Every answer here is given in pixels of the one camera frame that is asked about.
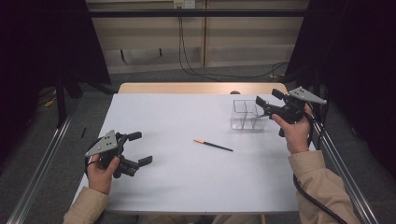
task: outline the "orange pen tip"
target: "orange pen tip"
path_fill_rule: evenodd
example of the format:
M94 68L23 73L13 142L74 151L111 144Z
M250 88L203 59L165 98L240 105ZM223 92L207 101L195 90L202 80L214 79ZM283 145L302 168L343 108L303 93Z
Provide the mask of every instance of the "orange pen tip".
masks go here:
M199 139L194 139L194 142L197 142L197 143L204 143L204 141L203 140L199 140Z

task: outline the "beige sleeve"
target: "beige sleeve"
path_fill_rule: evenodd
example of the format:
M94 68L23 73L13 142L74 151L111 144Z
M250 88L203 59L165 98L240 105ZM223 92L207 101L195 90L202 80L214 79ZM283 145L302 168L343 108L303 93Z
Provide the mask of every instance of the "beige sleeve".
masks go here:
M69 211L64 215L64 224L93 223L105 210L108 196L84 187Z
M352 202L343 180L326 169L321 151L296 153L289 156L291 169L301 187L313 198L331 209L346 223L360 223L353 212ZM302 223L336 223L303 195L297 192L297 202Z
M265 224L264 215L217 215L212 224Z

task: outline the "sleeve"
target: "sleeve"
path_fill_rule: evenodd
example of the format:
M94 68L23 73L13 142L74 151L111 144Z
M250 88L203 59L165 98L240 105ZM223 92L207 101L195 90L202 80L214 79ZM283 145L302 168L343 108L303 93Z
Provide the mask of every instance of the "sleeve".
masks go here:
M308 151L289 156L291 169L301 187L313 198L331 209L346 223L360 223L353 212L352 202L344 182L326 169L321 151ZM302 223L336 223L325 212L297 192L297 202Z
M64 224L93 223L105 210L107 202L108 195L84 187L64 215Z

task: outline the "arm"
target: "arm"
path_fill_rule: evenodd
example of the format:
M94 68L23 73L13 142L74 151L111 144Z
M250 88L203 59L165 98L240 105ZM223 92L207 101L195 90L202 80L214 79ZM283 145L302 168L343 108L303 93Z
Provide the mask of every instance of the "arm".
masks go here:
M308 114L311 113L308 106L305 110ZM287 148L291 154L290 166L300 186L347 223L359 223L353 213L353 206L342 179L326 169L321 151L308 149L308 120L303 118L295 124L288 124L278 115L273 115L273 119L285 132ZM297 202L302 223L335 223L335 220L314 206L299 192L297 192Z
M92 161L98 160L99 155L92 157ZM92 163L87 167L89 187L84 187L69 211L64 215L64 224L88 224L99 218L107 206L112 175L119 163L120 159L114 158L107 169L104 169L100 162Z

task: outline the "clear plastic container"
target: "clear plastic container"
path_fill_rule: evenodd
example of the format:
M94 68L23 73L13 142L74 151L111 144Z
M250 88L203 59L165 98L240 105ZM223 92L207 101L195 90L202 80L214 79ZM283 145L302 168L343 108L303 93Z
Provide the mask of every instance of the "clear plastic container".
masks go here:
M259 118L264 111L254 100L234 100L231 128L236 130L262 130L264 122Z

